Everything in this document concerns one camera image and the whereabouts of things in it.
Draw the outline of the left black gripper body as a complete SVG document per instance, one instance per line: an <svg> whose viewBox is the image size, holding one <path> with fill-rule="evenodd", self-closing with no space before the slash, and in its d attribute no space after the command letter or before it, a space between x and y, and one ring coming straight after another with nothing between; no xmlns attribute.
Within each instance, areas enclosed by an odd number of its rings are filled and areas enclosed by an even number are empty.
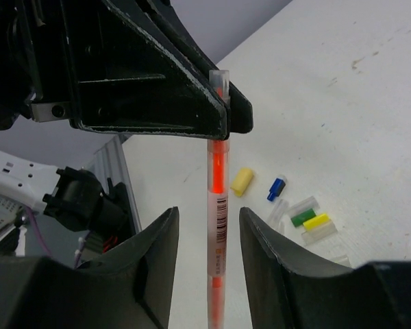
<svg viewBox="0 0 411 329"><path fill-rule="evenodd" d="M77 129L71 29L81 1L0 1L0 130L37 111Z"/></svg>

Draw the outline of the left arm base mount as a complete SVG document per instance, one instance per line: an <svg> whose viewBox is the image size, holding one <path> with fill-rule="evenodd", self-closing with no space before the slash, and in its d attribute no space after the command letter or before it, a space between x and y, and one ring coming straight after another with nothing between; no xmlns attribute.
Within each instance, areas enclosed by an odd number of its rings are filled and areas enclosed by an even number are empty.
<svg viewBox="0 0 411 329"><path fill-rule="evenodd" d="M90 225L89 232L79 239L74 268L114 249L137 233L126 185L122 182L113 185L111 178L107 183L109 193L101 193L102 213L96 223Z"/></svg>

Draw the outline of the yellow pen cap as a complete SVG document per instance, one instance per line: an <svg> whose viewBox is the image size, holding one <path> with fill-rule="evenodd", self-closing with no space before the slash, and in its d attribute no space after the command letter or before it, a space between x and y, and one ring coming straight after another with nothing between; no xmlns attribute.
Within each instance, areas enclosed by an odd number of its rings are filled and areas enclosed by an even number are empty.
<svg viewBox="0 0 411 329"><path fill-rule="evenodd" d="M241 168L230 185L234 195L237 197L242 197L250 185L253 177L254 171L252 169L247 167Z"/></svg>

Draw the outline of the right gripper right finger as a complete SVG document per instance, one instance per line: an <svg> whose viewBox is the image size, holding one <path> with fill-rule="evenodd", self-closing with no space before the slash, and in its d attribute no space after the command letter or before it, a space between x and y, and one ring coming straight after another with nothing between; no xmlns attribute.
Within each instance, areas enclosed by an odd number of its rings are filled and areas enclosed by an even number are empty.
<svg viewBox="0 0 411 329"><path fill-rule="evenodd" d="M254 328L350 328L336 279L350 273L240 209L240 246Z"/></svg>

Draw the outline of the aluminium rail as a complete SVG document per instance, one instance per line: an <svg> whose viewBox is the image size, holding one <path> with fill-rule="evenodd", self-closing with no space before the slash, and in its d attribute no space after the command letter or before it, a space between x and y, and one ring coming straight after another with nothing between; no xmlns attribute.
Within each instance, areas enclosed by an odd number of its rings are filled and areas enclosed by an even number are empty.
<svg viewBox="0 0 411 329"><path fill-rule="evenodd" d="M128 138L129 135L123 134L112 137L95 152L92 160L88 164L88 169L95 174L105 191L108 190L108 178L112 180L113 185L124 183L129 200L129 222L132 234L137 234L142 230L142 227L127 168L125 153L123 151L123 143Z"/></svg>

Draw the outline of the orange highlighter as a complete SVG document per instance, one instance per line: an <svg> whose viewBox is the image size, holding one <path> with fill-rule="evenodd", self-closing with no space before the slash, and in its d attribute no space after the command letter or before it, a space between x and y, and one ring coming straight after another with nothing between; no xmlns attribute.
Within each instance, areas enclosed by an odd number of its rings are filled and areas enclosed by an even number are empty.
<svg viewBox="0 0 411 329"><path fill-rule="evenodd" d="M228 218L229 141L207 143L207 302L208 328L222 328L225 314L225 273Z"/></svg>

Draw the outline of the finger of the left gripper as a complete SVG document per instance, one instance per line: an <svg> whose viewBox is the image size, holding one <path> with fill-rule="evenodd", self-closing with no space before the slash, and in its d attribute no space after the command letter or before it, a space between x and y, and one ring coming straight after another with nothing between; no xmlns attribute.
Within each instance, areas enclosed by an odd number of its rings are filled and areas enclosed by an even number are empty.
<svg viewBox="0 0 411 329"><path fill-rule="evenodd" d="M227 127L230 132L247 134L253 129L253 106L243 93L230 82L229 73L218 67L200 49L180 21L170 1L138 1L157 28L209 80L216 93L227 104Z"/></svg>
<svg viewBox="0 0 411 329"><path fill-rule="evenodd" d="M161 30L157 1L62 1L71 123L224 139L227 108Z"/></svg>

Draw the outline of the blue pen cap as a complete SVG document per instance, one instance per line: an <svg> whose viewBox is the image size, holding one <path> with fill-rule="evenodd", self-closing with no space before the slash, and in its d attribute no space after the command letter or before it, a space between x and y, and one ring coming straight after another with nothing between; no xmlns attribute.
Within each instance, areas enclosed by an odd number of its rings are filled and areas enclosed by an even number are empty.
<svg viewBox="0 0 411 329"><path fill-rule="evenodd" d="M285 189L287 181L288 180L284 175L277 176L269 189L269 194L266 199L273 202L276 198L278 198Z"/></svg>

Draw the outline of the green marker cap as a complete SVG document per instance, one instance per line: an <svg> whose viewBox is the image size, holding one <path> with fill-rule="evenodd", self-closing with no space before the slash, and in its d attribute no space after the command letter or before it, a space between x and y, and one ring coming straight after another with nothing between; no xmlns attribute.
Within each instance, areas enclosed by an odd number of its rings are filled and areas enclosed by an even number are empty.
<svg viewBox="0 0 411 329"><path fill-rule="evenodd" d="M294 217L291 217L290 220L292 224L296 228L298 228L299 226L302 226L306 221L311 220L314 217L316 217L316 213L313 209L309 209L298 215L295 215Z"/></svg>

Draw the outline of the clear highlighter cap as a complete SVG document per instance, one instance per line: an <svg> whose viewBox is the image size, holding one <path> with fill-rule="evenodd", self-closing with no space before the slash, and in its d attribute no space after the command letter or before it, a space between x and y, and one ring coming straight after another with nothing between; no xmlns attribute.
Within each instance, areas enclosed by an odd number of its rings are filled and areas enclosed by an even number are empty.
<svg viewBox="0 0 411 329"><path fill-rule="evenodd" d="M285 229L286 229L286 227L285 227L284 222L280 221L278 223L277 232L280 233L281 235L285 236Z"/></svg>
<svg viewBox="0 0 411 329"><path fill-rule="evenodd" d="M340 255L340 256L335 256L333 258L329 259L333 263L336 263L338 265L342 265L344 267L351 268L351 263L349 261L349 257L346 254Z"/></svg>
<svg viewBox="0 0 411 329"><path fill-rule="evenodd" d="M272 209L266 222L270 226L277 225L282 220L282 217L288 210L288 207L289 207L289 202L287 200L279 199L276 205L274 205L274 208Z"/></svg>

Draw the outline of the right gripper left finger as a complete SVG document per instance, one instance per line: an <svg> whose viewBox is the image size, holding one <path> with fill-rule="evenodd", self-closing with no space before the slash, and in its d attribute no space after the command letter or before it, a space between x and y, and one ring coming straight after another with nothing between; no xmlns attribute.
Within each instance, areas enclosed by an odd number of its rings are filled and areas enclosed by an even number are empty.
<svg viewBox="0 0 411 329"><path fill-rule="evenodd" d="M179 211L165 210L142 232L79 266L76 328L168 328L179 241Z"/></svg>

